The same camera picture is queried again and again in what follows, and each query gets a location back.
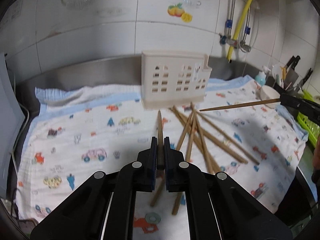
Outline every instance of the green plastic dish rack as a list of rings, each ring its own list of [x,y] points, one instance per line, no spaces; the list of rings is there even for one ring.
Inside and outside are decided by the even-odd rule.
[[[314,102],[312,95],[308,91],[303,90],[302,92],[303,99],[307,99]],[[300,112],[298,113],[297,120],[301,127],[308,131],[308,139],[312,143],[312,145],[316,147],[317,139],[320,133],[320,127],[316,125],[314,122],[311,122],[307,116],[301,114]]]

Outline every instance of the printed cloth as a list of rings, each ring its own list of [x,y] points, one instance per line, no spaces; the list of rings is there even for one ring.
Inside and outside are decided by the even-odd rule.
[[[259,100],[260,86],[249,76],[231,81],[211,79],[197,109]],[[43,220],[96,171],[112,173],[133,162],[157,136],[157,110],[144,110],[139,86],[109,85],[64,92],[36,89],[41,111],[30,126],[18,172],[17,205],[22,219]],[[178,107],[185,115],[190,106]],[[174,148],[183,130],[175,115],[161,109],[164,137]],[[283,106],[265,105],[206,112],[206,116],[251,153],[238,163],[206,139],[210,154],[237,183],[271,212],[284,198],[303,154],[308,134]],[[209,124],[201,126],[245,155]],[[188,136],[181,147],[185,153]],[[202,154],[193,145],[191,160],[206,171]],[[188,239],[185,198],[178,215],[171,211],[176,193],[164,191],[155,207],[154,193],[137,193],[134,239]]]

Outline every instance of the silver screw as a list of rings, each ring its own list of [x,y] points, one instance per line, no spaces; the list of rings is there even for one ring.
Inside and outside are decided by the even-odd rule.
[[[224,180],[227,178],[227,175],[224,172],[219,172],[217,174],[218,179]]]
[[[142,166],[142,163],[141,162],[134,162],[132,163],[132,167],[134,168],[140,168]]]
[[[187,167],[189,167],[189,163],[186,163],[186,162],[180,162],[179,163],[179,166],[181,167],[181,168],[187,168]]]
[[[95,174],[94,174],[94,178],[95,179],[101,179],[103,178],[104,176],[104,173],[102,171],[97,171]]]

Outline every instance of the yellow gas pipe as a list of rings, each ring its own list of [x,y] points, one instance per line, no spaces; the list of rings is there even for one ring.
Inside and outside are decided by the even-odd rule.
[[[234,40],[237,40],[238,37],[239,37],[240,31],[241,31],[241,27],[243,25],[244,19],[245,19],[247,13],[248,13],[248,10],[249,10],[249,7],[250,7],[251,3],[252,3],[252,0],[247,0],[247,3],[245,4],[245,6],[243,8],[241,17],[240,17],[240,19],[238,21],[238,24],[237,24],[237,28],[236,28],[235,34],[233,35],[233,39]],[[227,55],[227,60],[228,61],[231,60],[232,52],[233,52],[233,46],[230,46],[229,47],[229,51],[228,51],[228,55]]]

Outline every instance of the blue liquid soap bottle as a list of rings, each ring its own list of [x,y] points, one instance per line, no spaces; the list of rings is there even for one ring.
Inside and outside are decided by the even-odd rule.
[[[259,74],[256,75],[254,80],[257,81],[261,86],[264,86],[266,84],[266,77],[269,71],[270,69],[268,69],[268,67],[262,66],[262,71],[260,71]]]

